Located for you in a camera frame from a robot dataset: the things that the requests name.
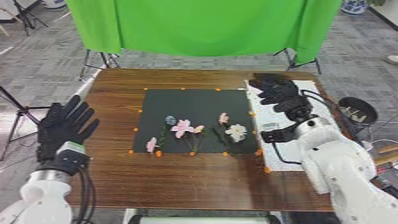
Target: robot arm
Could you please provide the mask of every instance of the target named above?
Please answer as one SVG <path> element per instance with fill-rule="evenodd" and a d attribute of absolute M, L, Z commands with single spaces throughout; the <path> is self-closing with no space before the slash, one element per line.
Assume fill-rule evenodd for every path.
<path fill-rule="evenodd" d="M 319 194 L 331 193 L 343 224 L 393 224 L 398 200 L 374 186 L 375 163 L 361 145 L 347 139 L 322 118 L 297 127 L 303 167 Z"/>
<path fill-rule="evenodd" d="M 66 202 L 72 192 L 72 177 L 89 167 L 84 140 L 89 138 L 100 121 L 84 128 L 95 114 L 81 97 L 66 106 L 54 104 L 40 123 L 40 167 L 22 187 L 22 200 L 0 213 L 0 224 L 70 224 L 73 213 Z"/>
<path fill-rule="evenodd" d="M 299 141 L 303 167 L 319 194 L 331 193 L 335 212 L 343 224 L 393 224 L 398 220 L 398 200 L 374 186 L 377 176 L 372 156 L 343 136 L 327 119 L 311 114 L 311 104 L 294 82 L 281 75 L 256 76 L 249 84 L 264 90 L 262 104 L 278 104 L 295 124 L 262 132 L 267 143 Z"/>

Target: wooden table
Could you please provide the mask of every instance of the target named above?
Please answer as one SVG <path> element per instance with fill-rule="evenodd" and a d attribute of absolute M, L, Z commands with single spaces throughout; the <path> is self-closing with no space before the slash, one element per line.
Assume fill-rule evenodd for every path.
<path fill-rule="evenodd" d="M 98 207 L 217 210 L 333 211 L 329 195 L 317 195 L 304 172 L 264 172 L 264 158 L 128 154 L 150 89 L 237 89 L 253 71 L 109 69 L 88 96 L 102 120 L 88 140 Z M 278 72 L 319 80 L 310 73 Z M 81 184 L 70 202 L 79 205 Z"/>

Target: black mat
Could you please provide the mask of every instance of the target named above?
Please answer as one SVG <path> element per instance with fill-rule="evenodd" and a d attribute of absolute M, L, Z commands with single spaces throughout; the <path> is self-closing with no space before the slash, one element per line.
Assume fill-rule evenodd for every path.
<path fill-rule="evenodd" d="M 139 124 L 139 133 L 136 136 L 134 150 L 146 152 L 146 143 L 153 137 L 160 140 L 166 127 L 166 117 L 173 115 L 176 119 L 191 120 L 191 126 L 207 126 L 203 136 L 203 147 L 198 153 L 255 153 L 258 149 L 256 135 L 253 134 L 253 117 L 249 115 L 249 100 L 246 92 L 240 90 L 150 90 L 143 105 L 143 117 Z M 217 137 L 214 128 L 219 125 L 221 113 L 228 113 L 230 124 L 240 124 L 248 128 L 246 140 L 228 145 Z M 191 147 L 184 139 L 176 139 L 176 132 L 171 132 L 171 126 L 166 131 L 166 144 L 162 151 L 166 153 L 189 153 Z"/>

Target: wall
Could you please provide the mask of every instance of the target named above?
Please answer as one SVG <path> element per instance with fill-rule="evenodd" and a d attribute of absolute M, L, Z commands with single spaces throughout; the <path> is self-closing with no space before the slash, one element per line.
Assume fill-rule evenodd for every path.
<path fill-rule="evenodd" d="M 398 0 L 388 0 L 384 6 L 374 6 L 374 9 L 398 26 Z"/>
<path fill-rule="evenodd" d="M 29 7 L 36 1 L 38 0 L 18 0 L 24 7 Z M 0 0 L 0 7 L 6 8 L 15 15 L 18 15 L 18 10 L 17 10 L 13 0 Z M 0 20 L 11 20 L 11 19 L 13 17 L 9 16 L 9 14 L 0 10 Z"/>

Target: pink flower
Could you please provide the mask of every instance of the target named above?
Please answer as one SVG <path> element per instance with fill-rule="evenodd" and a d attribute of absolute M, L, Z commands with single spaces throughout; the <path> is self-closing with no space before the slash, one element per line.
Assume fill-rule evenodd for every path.
<path fill-rule="evenodd" d="M 221 125 L 228 123 L 230 117 L 228 117 L 228 113 L 221 114 L 221 119 L 219 119 L 219 123 Z"/>
<path fill-rule="evenodd" d="M 196 134 L 203 132 L 203 129 L 205 129 L 205 126 L 200 125 L 200 126 L 196 127 Z"/>
<path fill-rule="evenodd" d="M 148 151 L 150 153 L 153 153 L 155 148 L 157 148 L 157 138 L 153 137 L 153 138 L 152 138 L 152 141 L 146 143 L 146 151 Z"/>
<path fill-rule="evenodd" d="M 178 126 L 171 128 L 171 131 L 176 131 L 176 138 L 184 137 L 185 132 L 196 133 L 194 127 L 191 127 L 191 120 L 180 120 Z"/>

